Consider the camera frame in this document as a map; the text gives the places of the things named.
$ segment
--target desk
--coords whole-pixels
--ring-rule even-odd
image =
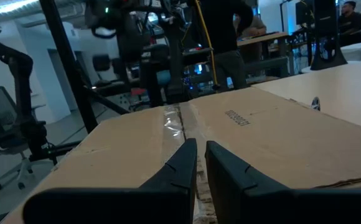
[[[276,34],[271,35],[265,35],[262,37],[257,37],[253,39],[243,39],[241,41],[237,42],[237,46],[242,48],[243,46],[249,45],[249,44],[255,44],[255,43],[262,43],[262,53],[265,59],[269,57],[269,49],[268,49],[268,41],[271,40],[278,40],[278,48],[279,48],[279,54],[280,56],[287,56],[287,46],[286,46],[286,38],[289,35],[286,32],[280,32]],[[293,55],[288,55],[289,57],[289,66],[290,66],[290,75],[294,75],[294,57]]]
[[[248,44],[254,44],[254,43],[258,43],[258,42],[266,42],[266,41],[276,40],[276,39],[284,40],[287,37],[288,37],[288,34],[286,32],[280,32],[280,33],[265,35],[262,37],[257,37],[257,38],[252,38],[252,39],[243,39],[243,40],[237,42],[237,46],[241,47],[241,46],[248,45]]]
[[[287,99],[311,105],[315,96],[321,111],[361,126],[361,62],[255,85]]]

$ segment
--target person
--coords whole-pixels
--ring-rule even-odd
[[[351,34],[361,29],[361,14],[355,12],[356,2],[347,1],[338,19],[341,47],[361,43],[361,34]]]
[[[215,69],[219,91],[227,91],[227,77],[235,89],[246,88],[244,62],[237,49],[237,37],[250,26],[253,11],[242,0],[201,0],[202,14],[215,55]],[[240,16],[237,30],[233,27],[233,15]]]
[[[237,29],[237,26],[240,23],[240,17],[236,16],[233,26]],[[240,38],[242,37],[254,37],[266,34],[266,26],[258,16],[254,16],[251,25],[245,29]],[[254,43],[248,44],[240,48],[241,57],[244,60],[244,63],[251,63],[261,60],[262,55],[262,44]]]

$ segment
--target gray pants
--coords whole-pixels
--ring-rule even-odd
[[[220,85],[219,92],[229,90],[227,77],[232,79],[236,90],[247,87],[244,62],[238,50],[216,54],[215,68],[217,70],[217,81]]]

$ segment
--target cable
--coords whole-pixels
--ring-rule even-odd
[[[191,27],[191,25],[189,25],[185,31],[185,35],[183,36],[182,40],[180,41],[180,43],[182,44],[183,47],[183,41],[185,41],[186,35],[187,35],[187,31],[189,31],[189,28]]]
[[[205,25],[205,21],[204,21],[204,18],[203,18],[203,13],[202,13],[202,11],[201,11],[199,1],[198,1],[198,0],[194,0],[194,2],[195,2],[195,4],[196,4],[196,6],[197,6],[197,10],[198,10],[198,12],[199,12],[199,16],[200,16],[200,19],[201,19],[201,23],[203,24],[203,28],[204,28],[204,31],[205,31],[205,35],[207,36],[208,46],[212,49],[211,39],[210,39],[210,36],[209,36],[209,34],[208,34],[207,26]],[[214,57],[213,57],[213,51],[212,51],[212,50],[211,50],[211,61],[212,61],[213,81],[214,81],[215,85],[218,86],[217,70],[215,69],[215,60],[214,60]]]

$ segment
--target yellow cable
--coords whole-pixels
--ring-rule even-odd
[[[203,18],[203,13],[201,12],[201,8],[200,8],[200,4],[198,0],[194,0],[195,4],[197,6],[197,10],[199,12],[199,16],[201,19],[201,22],[203,24],[203,28],[205,31],[205,35],[207,36],[207,40],[208,40],[208,46],[212,49],[212,45],[211,45],[211,39],[210,36],[208,35],[208,30],[207,30],[207,26],[205,26],[205,22],[204,22],[204,18]],[[217,81],[217,70],[215,69],[215,60],[213,57],[213,51],[211,50],[211,61],[212,61],[212,70],[213,70],[213,82],[214,84],[218,85],[218,81]]]

